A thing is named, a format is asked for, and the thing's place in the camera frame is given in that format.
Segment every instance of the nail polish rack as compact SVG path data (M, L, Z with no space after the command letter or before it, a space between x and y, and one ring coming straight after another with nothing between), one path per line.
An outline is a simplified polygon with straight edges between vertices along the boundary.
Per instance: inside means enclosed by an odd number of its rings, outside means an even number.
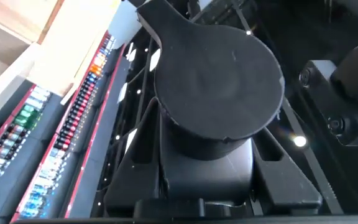
M23 194L46 148L41 140L52 137L44 128L57 126L51 117L63 111L60 100L32 85L1 126L0 217L14 213L17 196Z
M73 177L80 170L79 163L86 157L90 134L97 125L96 115L101 111L106 84L113 76L105 75L104 64L113 39L105 34L80 87L53 135L35 175L16 209L17 219L56 218L61 214L68 192L73 189Z
M119 57L111 75L100 112L94 118L93 131L89 134L90 141L85 145L85 155L79 167L79 174L73 183L73 191L68 194L68 201L63 208L62 217L90 217L94 198L101 178L103 165L114 122L119 106L119 94L126 81L130 62Z

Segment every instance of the cable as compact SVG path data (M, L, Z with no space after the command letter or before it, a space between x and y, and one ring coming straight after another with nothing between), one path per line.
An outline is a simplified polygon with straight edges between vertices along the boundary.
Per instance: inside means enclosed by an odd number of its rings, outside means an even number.
M136 74L129 82L127 82L127 85L131 84L137 77L139 77L140 74L142 74L144 71L144 67L140 70L138 74Z
M250 32L251 29L249 28L248 22L247 22L246 18L244 17L243 13L241 12L238 3L235 0L231 0L231 3L233 5L234 10L236 10L236 13L239 16L240 21L241 21L242 25L244 26L244 29L246 31Z

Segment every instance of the black panel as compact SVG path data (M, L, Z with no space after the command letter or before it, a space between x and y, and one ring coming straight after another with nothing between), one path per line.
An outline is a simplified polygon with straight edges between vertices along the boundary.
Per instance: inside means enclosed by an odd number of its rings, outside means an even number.
M110 216L131 213L138 200L159 196L158 117L158 103L153 99L104 196Z
M136 203L134 218L198 218L205 216L203 199L148 199Z
M109 96L105 99L105 101L103 100L105 94L101 96L100 102L103 101L105 106L104 110L102 111L100 120L98 121L98 116L100 113L99 111L96 112L96 116L93 118L92 127L94 127L96 123L98 124L98 127L96 130L94 130L95 135L93 143L89 149L89 157L86 161L83 175L81 177L81 182L79 183L78 190L75 195L75 201L71 206L70 218L89 217L91 214L95 192L99 185L99 179L100 175L102 174L104 165L103 162L108 150L112 129L114 127L114 121L116 120L119 106L117 99L121 87L125 83L128 73L128 66L129 62L122 58L115 76L110 76L108 77L109 80L106 80L108 81L108 85L106 85L107 88L103 91L103 93L109 91ZM92 135L93 131L90 131L88 133L88 140L90 140L89 138L91 138Z
M121 87L125 83L128 74L129 62L122 58L117 68L117 73L114 77L113 83L108 89L110 92L109 97L105 103L104 110L102 111L99 127L93 139L93 145L89 158L94 161L103 162L106 157L109 140L111 137L114 122L116 120L119 103L117 102Z

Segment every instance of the red shelf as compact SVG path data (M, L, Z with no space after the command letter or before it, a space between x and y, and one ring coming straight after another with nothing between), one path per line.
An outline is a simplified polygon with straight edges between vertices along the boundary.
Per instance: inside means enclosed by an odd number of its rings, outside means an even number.
M94 140L94 137L96 135L96 130L98 130L100 119L101 119L101 117L103 115L104 108L106 107L106 102L107 102L107 99L108 99L108 97L110 95L110 89L112 87L112 84L114 83L114 78L116 76L117 68L118 68L118 65L119 65L119 63L121 61L121 58L122 58L121 56L122 56L122 53L124 52L124 49L125 49L125 46L123 46L123 48L121 50L120 57L118 58L116 67L115 67L115 69L114 69L114 71L112 73L112 77L111 77L111 80L110 80L108 90L106 92L106 95L104 96L103 104L101 105L101 110L99 112L98 119L96 121L96 125L95 125L95 127L93 129L93 132L92 132L91 140L89 141L88 147L86 148L86 153L85 153L85 157L84 157L84 160L82 162L82 165L81 165L80 173L78 174L77 180L76 180L75 185L74 185L73 193L72 193L71 198L70 198L70 202L68 203L68 206L67 206L67 211L66 211L66 214L65 214L65 218L68 218L68 216L70 215L70 212L71 212L71 208L73 207L73 203L74 203L74 200L75 200L75 195L77 194L78 186L80 185L81 178L82 178L82 175L84 173L85 166L86 166L86 162L88 161L88 158L90 156L91 147L93 145L93 140Z
M97 54L98 54L98 52L99 52L101 46L103 45L103 40L106 38L107 34L108 34L108 32L106 31L106 32L104 33L104 35L103 35L102 41L100 42L100 44L99 44L99 46L98 46L98 49L96 50L96 52L95 52L94 55L93 55L93 58L92 58L91 63L88 65L88 68L86 69L86 72L85 72L85 74L84 74L84 77L83 77L82 80L81 80L81 83L80 83L79 87L78 87L77 90L74 92L74 95L73 95L73 97L71 98L70 104L68 105L68 108L67 108L65 114L63 115L62 120L60 121L59 125L57 126L56 133L58 133L58 132L61 130L61 128L62 128L62 126L63 126L63 124L64 124L64 122L65 122L65 120L66 120L67 114L68 114L68 112L70 111L71 107L73 106L73 103L74 103L75 99L77 98L78 93L80 92L80 88L81 88L82 84L83 84L84 81L85 81L86 75L88 74L89 69L91 68L94 59L96 58L96 56L97 56Z
M11 115L9 115L9 117L6 119L6 121L4 122L4 124L0 127L0 137L2 136L2 134L4 134L6 128L12 123L15 115L20 111L20 109L23 107L24 102L26 101L26 99L28 99L28 97L30 96L32 90L36 87L36 85L32 85L31 88L27 91L27 93L25 93L25 95L23 96L23 99L20 100L19 104L17 104L17 106L13 109Z

